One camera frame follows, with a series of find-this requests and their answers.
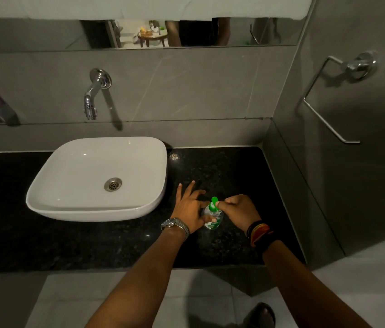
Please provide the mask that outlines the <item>person's right hand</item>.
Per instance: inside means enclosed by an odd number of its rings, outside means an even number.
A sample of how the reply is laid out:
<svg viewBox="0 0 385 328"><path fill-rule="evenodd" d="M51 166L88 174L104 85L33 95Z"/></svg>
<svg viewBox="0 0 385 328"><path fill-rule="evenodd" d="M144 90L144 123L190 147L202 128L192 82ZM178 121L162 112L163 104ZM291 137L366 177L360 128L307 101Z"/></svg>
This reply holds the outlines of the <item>person's right hand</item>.
<svg viewBox="0 0 385 328"><path fill-rule="evenodd" d="M231 213L225 213L232 223L246 234L248 227L255 221L261 220L261 217L255 208L252 200L247 195L235 195L235 209Z"/></svg>

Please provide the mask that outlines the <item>person's left hand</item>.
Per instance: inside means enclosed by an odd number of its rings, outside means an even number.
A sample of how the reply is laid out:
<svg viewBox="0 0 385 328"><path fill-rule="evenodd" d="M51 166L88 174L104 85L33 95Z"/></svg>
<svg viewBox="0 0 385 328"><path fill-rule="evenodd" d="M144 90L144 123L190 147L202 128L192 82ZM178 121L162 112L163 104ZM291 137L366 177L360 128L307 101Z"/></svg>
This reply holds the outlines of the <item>person's left hand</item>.
<svg viewBox="0 0 385 328"><path fill-rule="evenodd" d="M180 183L176 191L175 205L171 218L181 219L189 227L190 234L192 234L204 226L204 224L198 223L198 219L202 216L201 210L208 206L209 202L198 200L201 195L206 193L205 190L193 190L196 194L196 199L184 199L185 190L183 190Z"/></svg>

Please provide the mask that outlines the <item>green pump soap bottle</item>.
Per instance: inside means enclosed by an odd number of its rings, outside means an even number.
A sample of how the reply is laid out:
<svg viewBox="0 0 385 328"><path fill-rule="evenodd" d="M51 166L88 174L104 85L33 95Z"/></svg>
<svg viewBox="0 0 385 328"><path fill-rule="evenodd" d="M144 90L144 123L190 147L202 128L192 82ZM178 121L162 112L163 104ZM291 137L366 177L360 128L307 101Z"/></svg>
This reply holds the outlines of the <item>green pump soap bottle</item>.
<svg viewBox="0 0 385 328"><path fill-rule="evenodd" d="M214 222L208 222L206 224L204 224L204 226L208 229L208 230L214 230L216 228L218 228L223 220L223 217L224 217L224 212L221 211L217 206L216 206L216 203L218 202L218 198L217 197L212 197L210 203L208 206L206 206L204 209L202 209L201 211L201 215L208 215L208 216L211 216L213 219L215 219Z"/></svg>

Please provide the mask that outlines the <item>person's right forearm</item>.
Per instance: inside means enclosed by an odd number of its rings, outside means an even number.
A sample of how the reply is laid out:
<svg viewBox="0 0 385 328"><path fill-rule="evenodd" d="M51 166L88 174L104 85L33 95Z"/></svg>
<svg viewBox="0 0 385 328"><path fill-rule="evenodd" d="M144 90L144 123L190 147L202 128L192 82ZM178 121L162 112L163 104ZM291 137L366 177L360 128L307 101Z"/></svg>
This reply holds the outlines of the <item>person's right forearm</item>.
<svg viewBox="0 0 385 328"><path fill-rule="evenodd" d="M262 259L299 328L372 328L282 241L271 243Z"/></svg>

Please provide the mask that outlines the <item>person's left forearm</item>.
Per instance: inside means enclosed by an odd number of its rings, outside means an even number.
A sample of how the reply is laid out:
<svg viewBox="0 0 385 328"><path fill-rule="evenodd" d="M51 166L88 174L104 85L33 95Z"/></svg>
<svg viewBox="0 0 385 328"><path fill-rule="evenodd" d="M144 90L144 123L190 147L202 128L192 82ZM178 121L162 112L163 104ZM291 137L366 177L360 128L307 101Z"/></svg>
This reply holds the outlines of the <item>person's left forearm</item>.
<svg viewBox="0 0 385 328"><path fill-rule="evenodd" d="M180 227L165 228L114 287L85 328L151 328L164 299L174 260L185 240Z"/></svg>

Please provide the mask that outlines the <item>silver wristwatch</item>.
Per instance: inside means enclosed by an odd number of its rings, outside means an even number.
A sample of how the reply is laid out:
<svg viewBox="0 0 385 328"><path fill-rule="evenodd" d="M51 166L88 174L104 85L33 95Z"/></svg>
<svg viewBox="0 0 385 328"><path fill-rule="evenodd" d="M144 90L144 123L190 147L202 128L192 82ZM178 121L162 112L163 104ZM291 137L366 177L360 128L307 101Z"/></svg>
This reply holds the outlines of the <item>silver wristwatch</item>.
<svg viewBox="0 0 385 328"><path fill-rule="evenodd" d="M161 230L165 230L166 228L178 227L184 232L184 239L186 240L190 235L189 227L179 218L170 218L165 220L161 224Z"/></svg>

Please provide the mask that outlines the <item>colourful thread wristbands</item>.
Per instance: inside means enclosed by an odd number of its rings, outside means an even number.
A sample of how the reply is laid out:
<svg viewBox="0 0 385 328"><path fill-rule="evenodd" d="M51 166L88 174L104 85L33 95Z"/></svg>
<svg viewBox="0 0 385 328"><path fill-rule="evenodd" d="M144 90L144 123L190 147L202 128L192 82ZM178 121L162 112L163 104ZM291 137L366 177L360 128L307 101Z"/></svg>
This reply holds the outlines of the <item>colourful thread wristbands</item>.
<svg viewBox="0 0 385 328"><path fill-rule="evenodd" d="M261 220L253 222L246 231L250 246L256 248L259 254L263 253L274 241L277 240L275 232Z"/></svg>

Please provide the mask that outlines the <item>chrome basin drain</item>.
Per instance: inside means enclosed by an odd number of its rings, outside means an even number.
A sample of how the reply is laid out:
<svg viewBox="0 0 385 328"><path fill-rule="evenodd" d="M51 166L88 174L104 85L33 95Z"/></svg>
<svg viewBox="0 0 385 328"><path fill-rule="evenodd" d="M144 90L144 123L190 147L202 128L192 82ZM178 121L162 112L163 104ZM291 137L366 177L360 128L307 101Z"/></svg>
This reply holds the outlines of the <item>chrome basin drain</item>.
<svg viewBox="0 0 385 328"><path fill-rule="evenodd" d="M104 184L104 189L107 192L115 192L122 186L122 180L118 177L108 179Z"/></svg>

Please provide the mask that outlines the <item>white ceramic wash basin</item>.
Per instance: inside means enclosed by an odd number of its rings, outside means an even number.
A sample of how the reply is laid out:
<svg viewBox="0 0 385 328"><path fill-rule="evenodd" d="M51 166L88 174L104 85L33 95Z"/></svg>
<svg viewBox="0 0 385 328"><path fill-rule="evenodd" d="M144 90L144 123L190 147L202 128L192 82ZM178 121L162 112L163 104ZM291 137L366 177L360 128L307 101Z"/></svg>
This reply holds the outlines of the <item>white ceramic wash basin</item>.
<svg viewBox="0 0 385 328"><path fill-rule="evenodd" d="M162 201L167 184L167 150L152 137L81 138L44 163L26 194L32 211L51 219L110 222L141 218ZM105 182L118 177L115 192Z"/></svg>

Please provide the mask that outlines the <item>person's black shoe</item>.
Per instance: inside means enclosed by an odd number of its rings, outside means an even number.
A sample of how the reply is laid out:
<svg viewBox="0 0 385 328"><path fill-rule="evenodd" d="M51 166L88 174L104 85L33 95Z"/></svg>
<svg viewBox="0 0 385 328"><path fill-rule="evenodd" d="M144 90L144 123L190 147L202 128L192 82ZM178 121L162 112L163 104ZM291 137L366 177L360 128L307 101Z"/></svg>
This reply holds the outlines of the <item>person's black shoe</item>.
<svg viewBox="0 0 385 328"><path fill-rule="evenodd" d="M246 316L241 328L275 328L276 317L273 309L266 303L258 303Z"/></svg>

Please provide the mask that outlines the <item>chrome wall tap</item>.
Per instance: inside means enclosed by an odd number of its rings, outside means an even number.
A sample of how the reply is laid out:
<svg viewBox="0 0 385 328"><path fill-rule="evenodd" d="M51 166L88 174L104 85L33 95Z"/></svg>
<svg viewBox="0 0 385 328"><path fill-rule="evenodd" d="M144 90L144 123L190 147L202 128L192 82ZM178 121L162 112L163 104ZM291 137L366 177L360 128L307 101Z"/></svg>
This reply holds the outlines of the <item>chrome wall tap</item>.
<svg viewBox="0 0 385 328"><path fill-rule="evenodd" d="M89 121L96 120L97 109L94 99L100 90L107 90L112 85L112 79L107 71L103 69L92 69L90 71L91 85L84 94L84 113Z"/></svg>

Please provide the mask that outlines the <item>wall mirror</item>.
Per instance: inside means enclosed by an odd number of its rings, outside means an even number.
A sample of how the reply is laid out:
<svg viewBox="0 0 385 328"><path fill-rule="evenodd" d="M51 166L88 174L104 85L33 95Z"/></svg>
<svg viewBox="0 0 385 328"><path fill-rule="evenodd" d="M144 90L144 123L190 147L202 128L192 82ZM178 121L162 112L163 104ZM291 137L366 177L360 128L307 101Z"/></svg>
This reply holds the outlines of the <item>wall mirror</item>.
<svg viewBox="0 0 385 328"><path fill-rule="evenodd" d="M305 21L280 17L210 21L0 18L0 53L289 46L297 44Z"/></svg>

